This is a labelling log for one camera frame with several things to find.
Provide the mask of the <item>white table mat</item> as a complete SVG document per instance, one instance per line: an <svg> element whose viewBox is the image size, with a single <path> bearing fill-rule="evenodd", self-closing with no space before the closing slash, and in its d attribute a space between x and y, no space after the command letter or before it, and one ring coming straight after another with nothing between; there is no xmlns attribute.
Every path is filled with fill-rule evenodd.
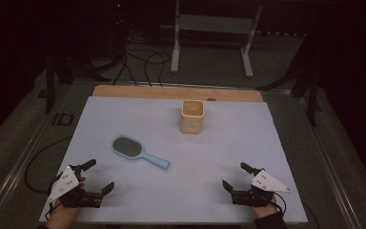
<svg viewBox="0 0 366 229"><path fill-rule="evenodd" d="M253 220L249 208L234 205L222 186L247 190L245 162L291 188L282 194L288 223L307 217L269 107L264 102L208 101L198 135L180 132L181 103L174 99L92 96L81 114L62 164L96 159L85 172L86 188L114 190L99 208L84 208L77 221L120 224L242 224ZM145 159L129 160L112 150L127 135L148 154L170 162L163 170Z"/></svg>

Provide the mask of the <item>dark device with red light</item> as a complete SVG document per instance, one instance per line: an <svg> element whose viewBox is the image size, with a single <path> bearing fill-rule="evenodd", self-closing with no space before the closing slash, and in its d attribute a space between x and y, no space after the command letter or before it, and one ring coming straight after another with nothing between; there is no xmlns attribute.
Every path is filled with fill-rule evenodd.
<svg viewBox="0 0 366 229"><path fill-rule="evenodd" d="M129 12L129 0L110 0L110 15L112 27L120 30L127 21Z"/></svg>

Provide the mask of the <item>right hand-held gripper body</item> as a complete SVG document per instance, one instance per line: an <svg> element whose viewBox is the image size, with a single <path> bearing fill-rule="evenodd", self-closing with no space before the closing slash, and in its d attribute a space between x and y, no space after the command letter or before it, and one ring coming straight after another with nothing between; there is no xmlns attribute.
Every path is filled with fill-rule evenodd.
<svg viewBox="0 0 366 229"><path fill-rule="evenodd" d="M251 172L251 188L248 191L236 191L230 187L233 204L251 207L265 207L273 203L277 192L289 193L291 188L267 173L265 170L254 169Z"/></svg>

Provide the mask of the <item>white metal stand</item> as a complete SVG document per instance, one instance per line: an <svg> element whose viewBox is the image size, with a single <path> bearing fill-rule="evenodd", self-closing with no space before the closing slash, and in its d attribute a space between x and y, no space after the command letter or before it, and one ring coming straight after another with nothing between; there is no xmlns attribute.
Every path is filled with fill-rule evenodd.
<svg viewBox="0 0 366 229"><path fill-rule="evenodd" d="M171 72L177 73L179 70L180 57L180 32L181 31L208 31L246 34L247 43L240 48L240 54L244 67L245 76L252 78L254 76L249 52L256 34L257 24L263 10L263 6L258 4L251 19L233 18L220 16L206 16L185 14L180 12L180 0L175 0L174 13L174 43L171 62Z"/></svg>

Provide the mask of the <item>beige square cup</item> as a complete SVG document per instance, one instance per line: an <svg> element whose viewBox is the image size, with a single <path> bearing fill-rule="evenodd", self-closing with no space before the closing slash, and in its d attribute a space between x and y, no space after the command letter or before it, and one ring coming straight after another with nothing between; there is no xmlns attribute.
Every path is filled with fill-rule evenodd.
<svg viewBox="0 0 366 229"><path fill-rule="evenodd" d="M204 103L200 100L184 100L181 104L180 131L184 134L199 134L203 130Z"/></svg>

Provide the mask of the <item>light blue hairbrush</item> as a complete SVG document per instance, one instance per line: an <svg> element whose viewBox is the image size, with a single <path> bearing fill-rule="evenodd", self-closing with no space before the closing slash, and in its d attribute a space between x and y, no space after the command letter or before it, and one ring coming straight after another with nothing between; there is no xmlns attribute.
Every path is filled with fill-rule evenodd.
<svg viewBox="0 0 366 229"><path fill-rule="evenodd" d="M167 170L170 165L168 160L148 154L139 141L127 135L117 136L112 141L112 150L129 160L145 159L163 170Z"/></svg>

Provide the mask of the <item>black tripod stand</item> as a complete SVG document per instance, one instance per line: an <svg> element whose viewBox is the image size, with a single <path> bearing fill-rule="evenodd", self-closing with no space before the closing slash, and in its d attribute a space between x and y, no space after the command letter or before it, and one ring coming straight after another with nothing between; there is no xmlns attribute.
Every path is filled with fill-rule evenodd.
<svg viewBox="0 0 366 229"><path fill-rule="evenodd" d="M258 91L267 92L294 79L295 84L291 88L291 95L293 97L302 97L306 92L309 92L307 96L306 114L313 127L316 126L315 109L317 105L316 97L319 78L317 65L318 48L315 46L318 42L318 38L314 37L310 32L307 33L290 63L287 72L277 80L256 88Z"/></svg>
<svg viewBox="0 0 366 229"><path fill-rule="evenodd" d="M46 89L42 90L39 97L46 99L46 111L48 114L55 105L55 77L64 84L71 84L73 76L70 69L84 73L88 77L102 82L108 82L109 79L96 72L96 68L71 58L69 55L60 51L52 51L46 58Z"/></svg>

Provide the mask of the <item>person's left hand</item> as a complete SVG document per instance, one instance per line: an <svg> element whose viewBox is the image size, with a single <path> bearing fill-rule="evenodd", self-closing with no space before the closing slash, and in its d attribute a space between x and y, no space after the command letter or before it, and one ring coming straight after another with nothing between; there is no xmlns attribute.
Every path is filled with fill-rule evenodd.
<svg viewBox="0 0 366 229"><path fill-rule="evenodd" d="M46 227L48 229L69 229L79 212L79 208L65 207L59 203L51 212Z"/></svg>

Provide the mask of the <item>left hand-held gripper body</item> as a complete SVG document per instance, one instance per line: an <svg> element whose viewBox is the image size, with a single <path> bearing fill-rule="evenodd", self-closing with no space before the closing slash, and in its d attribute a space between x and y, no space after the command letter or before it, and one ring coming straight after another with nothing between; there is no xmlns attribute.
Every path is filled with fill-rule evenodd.
<svg viewBox="0 0 366 229"><path fill-rule="evenodd" d="M53 204L59 200L65 207L69 208L99 208L103 195L89 193L81 186L83 183L81 172L88 169L89 167L84 165L67 166L54 181L48 195L48 203Z"/></svg>

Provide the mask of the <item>metal floor rail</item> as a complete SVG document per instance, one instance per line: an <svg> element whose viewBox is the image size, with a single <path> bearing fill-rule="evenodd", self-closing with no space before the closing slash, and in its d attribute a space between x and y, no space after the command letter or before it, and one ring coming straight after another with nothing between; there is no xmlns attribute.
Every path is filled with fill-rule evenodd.
<svg viewBox="0 0 366 229"><path fill-rule="evenodd" d="M331 190L334 194L335 201L339 210L348 226L348 229L362 229L356 211L348 197L348 194L343 187L336 169L328 155L328 152L321 140L316 127L314 127L308 119L306 114L307 104L303 98L295 98L295 104L298 108L302 121L307 126L307 129L312 136L313 143L316 147L316 154L323 168L323 172L328 180Z"/></svg>
<svg viewBox="0 0 366 229"><path fill-rule="evenodd" d="M38 96L40 91L33 90L0 127L0 214L70 88L62 85L54 89L54 105L50 111L46 110L47 100Z"/></svg>

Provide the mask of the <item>person's right hand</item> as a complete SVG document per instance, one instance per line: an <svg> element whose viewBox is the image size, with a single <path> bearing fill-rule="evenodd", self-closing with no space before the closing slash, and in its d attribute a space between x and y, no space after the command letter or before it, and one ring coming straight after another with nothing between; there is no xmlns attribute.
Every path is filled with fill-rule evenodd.
<svg viewBox="0 0 366 229"><path fill-rule="evenodd" d="M269 215L273 215L278 212L275 204L276 204L275 198L272 198L272 202L268 203L266 206L262 206L262 207L252 206L251 209L254 212L254 216L257 219L261 219L261 218L265 218Z"/></svg>

